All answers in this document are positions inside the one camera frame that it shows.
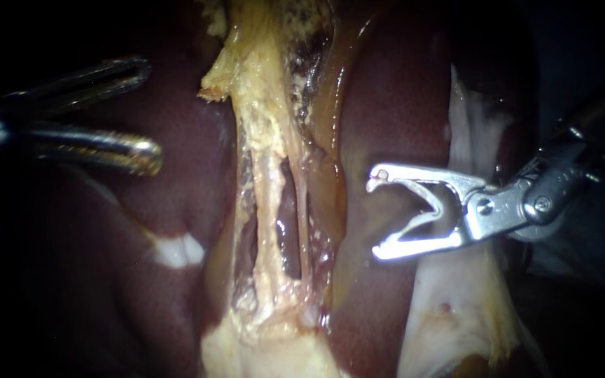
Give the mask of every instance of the metal screw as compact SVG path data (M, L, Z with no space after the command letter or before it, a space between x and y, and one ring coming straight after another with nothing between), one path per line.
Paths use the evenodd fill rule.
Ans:
M531 186L531 184L529 184L529 182L527 180L520 180L517 183L517 187L524 192L526 189L529 189L529 186Z
M547 213L548 211L550 211L550 208L552 207L552 201L550 201L550 198L547 198L545 196L540 196L538 198L536 198L536 201L534 201L534 208L541 213Z
M478 201L478 206L475 210L480 215L490 215L494 210L494 203L489 198L482 198Z

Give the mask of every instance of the dark background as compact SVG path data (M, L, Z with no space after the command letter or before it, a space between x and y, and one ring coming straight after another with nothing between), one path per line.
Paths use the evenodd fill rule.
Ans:
M545 136L568 109L605 83L605 1L513 3L533 38L538 119ZM474 18L501 17L500 13L488 17L486 12L492 7L480 5L482 14L469 12L468 24ZM133 53L127 49L101 52L100 40L153 23L157 16L150 15L163 18L171 9L163 3L133 1L0 2L0 95L93 65L95 55ZM10 268L2 266L2 272ZM515 281L511 290L517 310L556 375L605 376L605 183L575 203L555 237L534 245L528 274ZM43 359L44 351L36 348L33 331L24 329L24 321L15 320L15 306L4 306L1 301L0 296L0 364L24 374L31 368L26 361Z

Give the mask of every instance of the white tissue patch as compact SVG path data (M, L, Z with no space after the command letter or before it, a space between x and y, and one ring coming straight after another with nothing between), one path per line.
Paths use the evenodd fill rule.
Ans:
M165 267L179 269L202 262L204 249L191 234L175 238L151 236L155 246L153 260Z
M63 167L77 175L86 185L94 189L108 203L120 206L120 201L109 187L95 180L86 171L71 164ZM189 265L200 264L204 257L204 249L191 234L167 238L153 234L144 229L144 234L153 242L153 260L165 267L179 269Z
M447 168L491 179L501 137L513 122L510 114L489 113L482 94L464 88L452 65L450 91L450 161Z

